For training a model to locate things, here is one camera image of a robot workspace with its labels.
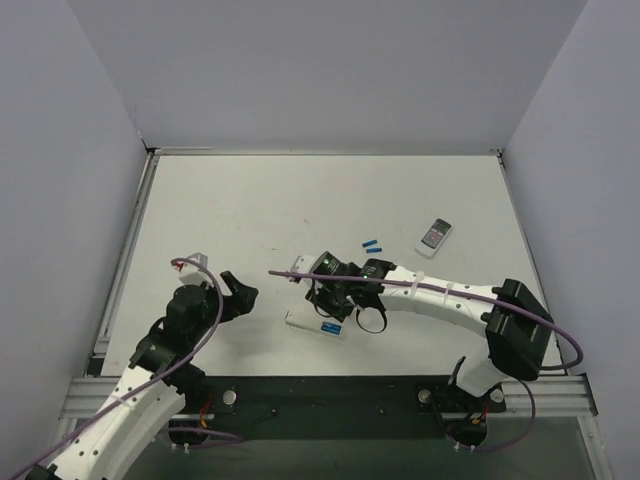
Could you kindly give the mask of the long white remote control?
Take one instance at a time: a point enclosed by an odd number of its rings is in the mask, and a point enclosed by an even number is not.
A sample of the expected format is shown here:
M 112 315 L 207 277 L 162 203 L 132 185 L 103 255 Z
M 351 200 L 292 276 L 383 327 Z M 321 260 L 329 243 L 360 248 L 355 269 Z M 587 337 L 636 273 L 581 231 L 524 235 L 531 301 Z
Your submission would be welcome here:
M 290 310 L 287 312 L 284 322 L 286 325 L 290 327 L 301 329 L 311 333 L 325 335 L 331 338 L 341 338 L 344 334 L 343 326 L 339 321 L 332 318 L 324 318 L 320 315 L 317 315 L 314 312 Z M 342 326 L 341 334 L 332 335 L 332 334 L 323 332 L 321 330 L 321 325 L 323 323 L 341 325 Z

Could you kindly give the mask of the small grey remote control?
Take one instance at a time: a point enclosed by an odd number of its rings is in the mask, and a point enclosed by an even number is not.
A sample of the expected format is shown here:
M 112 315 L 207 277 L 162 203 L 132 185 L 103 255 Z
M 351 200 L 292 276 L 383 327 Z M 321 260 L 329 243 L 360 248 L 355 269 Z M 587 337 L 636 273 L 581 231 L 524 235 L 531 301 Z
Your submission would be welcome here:
M 433 258 L 450 235 L 452 228 L 446 220 L 435 219 L 416 244 L 416 252 L 425 258 Z

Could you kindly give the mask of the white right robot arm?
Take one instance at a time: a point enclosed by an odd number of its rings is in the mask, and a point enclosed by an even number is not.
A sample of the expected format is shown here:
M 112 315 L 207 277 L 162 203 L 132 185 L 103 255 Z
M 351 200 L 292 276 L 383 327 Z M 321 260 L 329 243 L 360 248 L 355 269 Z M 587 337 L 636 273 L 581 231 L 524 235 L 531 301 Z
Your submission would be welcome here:
M 344 263 L 328 251 L 300 256 L 294 269 L 304 274 L 306 300 L 321 316 L 354 321 L 380 334 L 392 313 L 412 313 L 470 331 L 484 341 L 456 362 L 451 384 L 474 397 L 486 395 L 508 377 L 538 379 L 551 337 L 541 320 L 548 311 L 522 282 L 469 285 L 428 277 L 390 261 Z

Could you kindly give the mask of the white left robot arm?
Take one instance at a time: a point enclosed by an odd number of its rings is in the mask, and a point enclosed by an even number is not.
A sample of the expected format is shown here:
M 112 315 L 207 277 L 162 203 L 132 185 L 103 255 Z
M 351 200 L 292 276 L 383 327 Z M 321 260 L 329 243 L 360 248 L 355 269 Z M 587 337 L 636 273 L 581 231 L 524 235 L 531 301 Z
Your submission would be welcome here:
M 123 478 L 174 415 L 202 405 L 205 374 L 193 357 L 220 324 L 250 313 L 258 295 L 229 271 L 183 278 L 98 411 L 15 478 Z

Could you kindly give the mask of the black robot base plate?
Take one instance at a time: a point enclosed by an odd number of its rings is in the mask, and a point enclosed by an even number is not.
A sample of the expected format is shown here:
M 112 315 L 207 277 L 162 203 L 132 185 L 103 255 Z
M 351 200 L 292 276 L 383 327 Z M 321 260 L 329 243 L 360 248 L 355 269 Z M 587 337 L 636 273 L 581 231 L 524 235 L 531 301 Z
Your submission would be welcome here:
M 475 397 L 447 375 L 206 376 L 191 372 L 160 427 L 176 443 L 208 440 L 412 440 L 487 435 L 500 386 Z

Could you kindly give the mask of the aluminium table edge rail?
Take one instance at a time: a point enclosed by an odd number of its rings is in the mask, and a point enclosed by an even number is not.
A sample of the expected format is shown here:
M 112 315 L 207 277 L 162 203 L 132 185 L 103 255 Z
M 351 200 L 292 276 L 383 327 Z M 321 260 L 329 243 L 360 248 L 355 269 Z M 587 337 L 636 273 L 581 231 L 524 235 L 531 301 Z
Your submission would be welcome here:
M 157 171 L 159 156 L 155 149 L 147 152 L 144 170 L 138 185 L 134 207 L 125 235 L 124 243 L 119 254 L 109 295 L 103 310 L 101 321 L 97 330 L 91 357 L 104 357 L 108 351 L 111 338 L 112 325 L 115 322 L 119 304 L 126 284 L 128 271 L 135 251 L 135 246 L 143 222 L 146 205 Z

